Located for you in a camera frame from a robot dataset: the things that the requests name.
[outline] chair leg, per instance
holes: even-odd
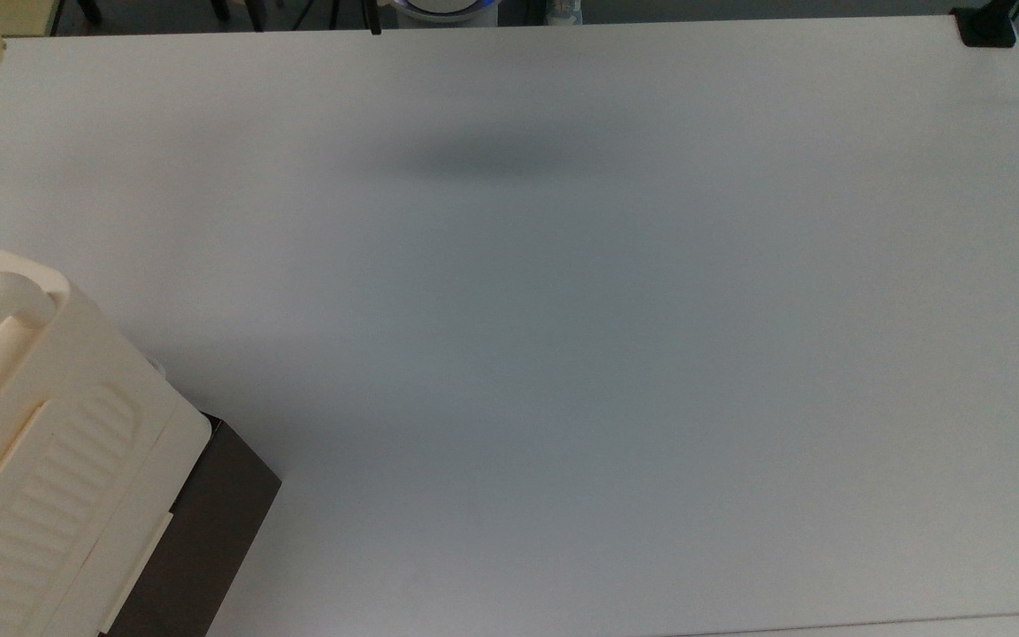
[[[97,6],[97,0],[77,0],[77,5],[85,11],[85,19],[88,19],[90,24],[101,23],[101,8]]]
[[[251,25],[255,33],[262,33],[265,29],[265,7],[262,0],[246,0],[246,12],[251,16]]]
[[[226,0],[211,0],[211,7],[215,9],[215,17],[226,21],[230,19],[230,7],[227,7]]]

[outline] black cable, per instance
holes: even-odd
[[[365,18],[365,29],[368,29],[373,36],[379,36],[381,31],[379,28],[379,7],[376,5],[376,0],[364,0],[360,4],[360,13]]]
[[[332,0],[333,3],[339,3],[339,1],[340,0]],[[309,9],[312,8],[313,3],[314,0],[309,0],[308,3],[305,3],[305,8],[301,9],[301,15],[299,16],[299,20],[296,21],[296,23],[293,23],[293,29],[290,29],[290,31],[297,31],[299,29],[299,26],[301,25],[301,20],[305,19],[306,13],[308,13]]]

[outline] dark brown box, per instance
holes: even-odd
[[[203,637],[282,480],[221,419],[109,637]]]

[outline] floor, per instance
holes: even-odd
[[[336,28],[364,29],[359,0],[259,0],[265,3],[266,31],[328,29],[332,3],[340,3]],[[502,0],[501,25],[540,23],[545,0]],[[63,0],[57,36],[126,36],[145,33],[252,31],[242,0],[230,0],[231,19],[219,21],[210,0],[97,0],[104,23],[90,25],[74,0]],[[586,23],[760,19],[760,17],[946,15],[956,4],[980,0],[583,0]],[[384,29],[395,28],[395,11],[380,9]],[[1016,21],[1019,32],[1019,19]]]

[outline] table surface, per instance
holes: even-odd
[[[12,42],[0,246],[284,479],[211,630],[1019,613],[1019,45]]]
[[[899,624],[805,628],[747,633],[749,637],[1019,637],[1019,616],[980,620],[905,621]]]

